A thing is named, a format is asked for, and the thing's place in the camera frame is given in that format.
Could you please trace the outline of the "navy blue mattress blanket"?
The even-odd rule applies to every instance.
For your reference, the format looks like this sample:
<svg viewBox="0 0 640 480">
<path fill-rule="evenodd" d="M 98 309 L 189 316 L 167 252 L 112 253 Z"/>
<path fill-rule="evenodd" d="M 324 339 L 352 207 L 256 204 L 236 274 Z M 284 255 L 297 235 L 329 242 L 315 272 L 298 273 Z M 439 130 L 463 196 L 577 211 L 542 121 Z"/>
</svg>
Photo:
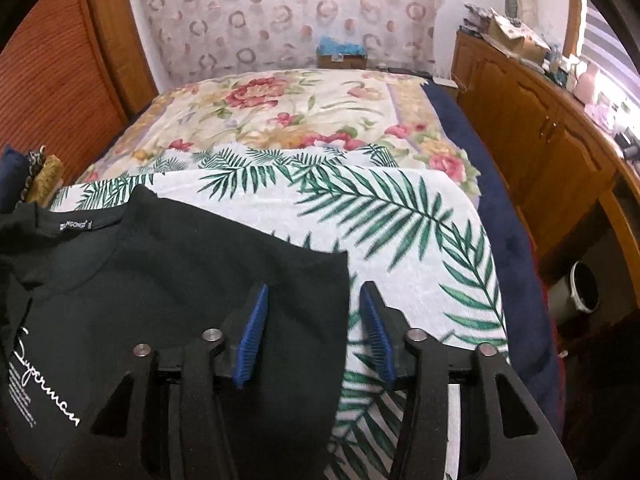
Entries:
<svg viewBox="0 0 640 480">
<path fill-rule="evenodd" d="M 537 273 L 525 226 L 510 201 L 497 166 L 457 102 L 431 79 L 422 88 L 446 136 L 465 150 L 472 166 L 480 170 L 477 211 L 497 266 L 511 363 L 554 431 L 562 434 L 564 368 L 556 353 L 547 293 Z"/>
</svg>

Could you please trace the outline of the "floral quilt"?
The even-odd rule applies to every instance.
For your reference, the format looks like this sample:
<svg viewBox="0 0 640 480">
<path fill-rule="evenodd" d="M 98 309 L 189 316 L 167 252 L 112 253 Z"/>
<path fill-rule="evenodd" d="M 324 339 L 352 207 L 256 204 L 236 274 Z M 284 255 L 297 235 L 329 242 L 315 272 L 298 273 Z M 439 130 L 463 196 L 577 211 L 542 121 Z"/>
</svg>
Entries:
<svg viewBox="0 0 640 480">
<path fill-rule="evenodd" d="M 157 96 L 79 180 L 155 170 L 163 155 L 199 162 L 230 143 L 260 158 L 285 150 L 370 145 L 392 164 L 444 172 L 478 200 L 480 170 L 446 133 L 427 95 L 434 87 L 414 75 L 318 68 L 192 82 Z"/>
</svg>

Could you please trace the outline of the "blue cloth on box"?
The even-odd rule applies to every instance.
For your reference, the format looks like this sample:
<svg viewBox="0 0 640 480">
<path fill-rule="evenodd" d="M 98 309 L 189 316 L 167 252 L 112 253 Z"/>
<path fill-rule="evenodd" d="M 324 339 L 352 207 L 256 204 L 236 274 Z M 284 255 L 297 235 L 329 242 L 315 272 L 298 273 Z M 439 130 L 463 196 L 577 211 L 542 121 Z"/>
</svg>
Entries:
<svg viewBox="0 0 640 480">
<path fill-rule="evenodd" d="M 321 56 L 366 56 L 361 44 L 337 41 L 329 36 L 320 38 L 317 53 Z"/>
</svg>

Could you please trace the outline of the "navy folded garment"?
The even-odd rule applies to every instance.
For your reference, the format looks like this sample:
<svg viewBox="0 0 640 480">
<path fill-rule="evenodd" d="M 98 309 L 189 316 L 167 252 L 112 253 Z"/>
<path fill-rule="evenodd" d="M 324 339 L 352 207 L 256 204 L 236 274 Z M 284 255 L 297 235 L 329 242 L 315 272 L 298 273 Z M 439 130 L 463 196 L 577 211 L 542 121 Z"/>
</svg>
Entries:
<svg viewBox="0 0 640 480">
<path fill-rule="evenodd" d="M 28 176 L 27 157 L 6 144 L 1 154 L 0 210 L 2 214 L 10 214 L 14 211 Z"/>
</svg>

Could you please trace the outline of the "pink circle pattern curtain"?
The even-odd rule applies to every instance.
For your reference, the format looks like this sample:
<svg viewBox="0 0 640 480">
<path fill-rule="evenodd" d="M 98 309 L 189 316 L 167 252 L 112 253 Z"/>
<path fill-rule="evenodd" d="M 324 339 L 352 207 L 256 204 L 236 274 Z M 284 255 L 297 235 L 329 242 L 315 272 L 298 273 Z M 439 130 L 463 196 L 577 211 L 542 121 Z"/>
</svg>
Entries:
<svg viewBox="0 0 640 480">
<path fill-rule="evenodd" d="M 130 0 L 158 84 L 314 67 L 323 39 L 373 67 L 432 70 L 445 0 Z"/>
</svg>

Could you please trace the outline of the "wooden louvered wardrobe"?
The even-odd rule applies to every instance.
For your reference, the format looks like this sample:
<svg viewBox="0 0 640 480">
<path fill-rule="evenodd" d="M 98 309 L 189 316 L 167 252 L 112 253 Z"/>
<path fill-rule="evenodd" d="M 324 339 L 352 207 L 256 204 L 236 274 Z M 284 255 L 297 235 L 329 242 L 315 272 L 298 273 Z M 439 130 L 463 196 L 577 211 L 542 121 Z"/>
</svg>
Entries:
<svg viewBox="0 0 640 480">
<path fill-rule="evenodd" d="M 75 181 L 156 84 L 130 0 L 1 0 L 1 143 L 43 146 Z"/>
</svg>

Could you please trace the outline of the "patterned folded garment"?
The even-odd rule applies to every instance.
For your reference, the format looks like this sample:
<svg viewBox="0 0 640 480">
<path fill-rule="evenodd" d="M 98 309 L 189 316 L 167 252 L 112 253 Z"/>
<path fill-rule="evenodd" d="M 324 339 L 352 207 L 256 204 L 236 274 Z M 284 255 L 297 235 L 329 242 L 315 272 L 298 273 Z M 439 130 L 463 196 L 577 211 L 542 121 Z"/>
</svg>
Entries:
<svg viewBox="0 0 640 480">
<path fill-rule="evenodd" d="M 15 208 L 21 207 L 24 203 L 36 202 L 40 206 L 44 204 L 48 193 L 42 179 L 37 180 L 40 172 L 46 162 L 46 147 L 41 145 L 38 150 L 28 151 L 26 159 L 28 162 L 27 177 L 25 179 L 23 189 Z"/>
</svg>

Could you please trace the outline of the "black Superman t-shirt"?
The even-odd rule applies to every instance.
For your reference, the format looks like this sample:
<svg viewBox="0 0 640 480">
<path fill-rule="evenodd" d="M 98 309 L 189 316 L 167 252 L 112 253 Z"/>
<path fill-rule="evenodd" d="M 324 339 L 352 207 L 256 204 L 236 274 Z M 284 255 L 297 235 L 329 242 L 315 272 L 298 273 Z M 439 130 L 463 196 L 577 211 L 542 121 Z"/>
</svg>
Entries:
<svg viewBox="0 0 640 480">
<path fill-rule="evenodd" d="M 254 370 L 235 322 L 269 287 Z M 319 479 L 346 358 L 348 258 L 137 186 L 1 219 L 6 479 Z"/>
</svg>

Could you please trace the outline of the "palm leaf bed sheet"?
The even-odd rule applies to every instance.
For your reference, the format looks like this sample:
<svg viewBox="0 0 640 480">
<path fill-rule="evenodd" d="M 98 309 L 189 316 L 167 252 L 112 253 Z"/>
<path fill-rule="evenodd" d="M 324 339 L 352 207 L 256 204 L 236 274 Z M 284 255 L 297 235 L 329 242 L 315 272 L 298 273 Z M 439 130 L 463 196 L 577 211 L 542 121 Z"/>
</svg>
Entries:
<svg viewBox="0 0 640 480">
<path fill-rule="evenodd" d="M 404 397 L 387 393 L 358 311 L 375 282 L 409 321 L 457 347 L 506 350 L 506 322 L 488 236 L 471 203 L 435 170 L 376 162 L 366 150 L 260 158 L 227 146 L 199 162 L 164 155 L 155 170 L 70 188 L 64 212 L 126 204 L 137 186 L 314 252 L 348 258 L 349 310 L 340 400 L 322 477 L 383 479 Z"/>
</svg>

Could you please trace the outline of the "mustard folded garment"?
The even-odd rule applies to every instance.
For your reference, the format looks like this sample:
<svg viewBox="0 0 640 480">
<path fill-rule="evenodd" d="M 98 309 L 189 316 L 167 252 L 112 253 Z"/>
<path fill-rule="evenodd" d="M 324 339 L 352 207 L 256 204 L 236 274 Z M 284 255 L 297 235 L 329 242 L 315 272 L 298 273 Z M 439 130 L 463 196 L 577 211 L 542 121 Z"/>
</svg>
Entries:
<svg viewBox="0 0 640 480">
<path fill-rule="evenodd" d="M 63 185 L 64 164 L 55 155 L 49 155 L 32 181 L 26 202 L 37 203 L 40 207 L 47 207 L 55 193 Z"/>
</svg>

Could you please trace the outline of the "white waste bin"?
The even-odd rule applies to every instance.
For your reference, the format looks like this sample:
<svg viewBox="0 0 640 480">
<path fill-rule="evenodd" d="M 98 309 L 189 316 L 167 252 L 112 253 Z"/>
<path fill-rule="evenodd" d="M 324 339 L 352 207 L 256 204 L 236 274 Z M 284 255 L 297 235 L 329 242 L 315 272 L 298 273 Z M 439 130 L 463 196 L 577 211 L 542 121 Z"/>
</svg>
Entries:
<svg viewBox="0 0 640 480">
<path fill-rule="evenodd" d="M 548 290 L 548 310 L 556 325 L 578 315 L 593 314 L 600 304 L 599 285 L 590 267 L 577 261 Z"/>
</svg>

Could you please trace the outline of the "cardboard box on cabinet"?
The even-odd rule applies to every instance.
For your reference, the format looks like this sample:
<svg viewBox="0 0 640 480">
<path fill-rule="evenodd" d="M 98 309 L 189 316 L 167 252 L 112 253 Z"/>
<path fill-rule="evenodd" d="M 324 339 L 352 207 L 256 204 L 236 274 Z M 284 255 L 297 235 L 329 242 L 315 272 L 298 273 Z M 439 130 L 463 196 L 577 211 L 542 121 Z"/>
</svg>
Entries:
<svg viewBox="0 0 640 480">
<path fill-rule="evenodd" d="M 551 51 L 548 44 L 533 29 L 523 22 L 514 25 L 510 18 L 490 10 L 488 37 L 506 50 L 541 65 Z"/>
</svg>

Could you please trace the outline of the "pink bottle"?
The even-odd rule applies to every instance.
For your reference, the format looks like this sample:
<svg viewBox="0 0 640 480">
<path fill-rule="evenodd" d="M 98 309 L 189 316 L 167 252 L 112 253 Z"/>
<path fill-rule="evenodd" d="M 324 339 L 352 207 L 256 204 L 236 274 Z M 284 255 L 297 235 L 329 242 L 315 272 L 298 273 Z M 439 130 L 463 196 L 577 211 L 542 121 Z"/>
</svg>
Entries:
<svg viewBox="0 0 640 480">
<path fill-rule="evenodd" d="M 587 63 L 586 70 L 578 77 L 573 94 L 584 105 L 597 101 L 597 74 L 599 67 L 593 62 Z"/>
</svg>

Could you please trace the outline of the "grey zebra window blind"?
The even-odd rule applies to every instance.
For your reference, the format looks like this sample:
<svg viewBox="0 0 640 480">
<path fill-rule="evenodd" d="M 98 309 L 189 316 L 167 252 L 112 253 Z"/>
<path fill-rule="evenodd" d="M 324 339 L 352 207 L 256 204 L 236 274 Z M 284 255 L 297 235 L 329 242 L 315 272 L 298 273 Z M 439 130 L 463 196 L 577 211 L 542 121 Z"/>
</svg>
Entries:
<svg viewBox="0 0 640 480">
<path fill-rule="evenodd" d="M 608 21 L 590 0 L 582 0 L 579 54 L 596 63 L 639 106 L 639 73 Z"/>
</svg>

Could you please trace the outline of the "wooden sideboard cabinet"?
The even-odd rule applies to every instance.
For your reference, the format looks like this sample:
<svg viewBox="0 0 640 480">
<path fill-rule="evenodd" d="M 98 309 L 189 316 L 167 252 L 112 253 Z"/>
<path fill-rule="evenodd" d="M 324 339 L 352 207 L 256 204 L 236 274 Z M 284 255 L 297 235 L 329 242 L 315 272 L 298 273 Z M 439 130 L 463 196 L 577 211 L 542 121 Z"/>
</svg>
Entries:
<svg viewBox="0 0 640 480">
<path fill-rule="evenodd" d="M 458 104 L 488 149 L 546 278 L 611 229 L 639 286 L 639 179 L 579 103 L 489 42 L 458 32 Z"/>
</svg>

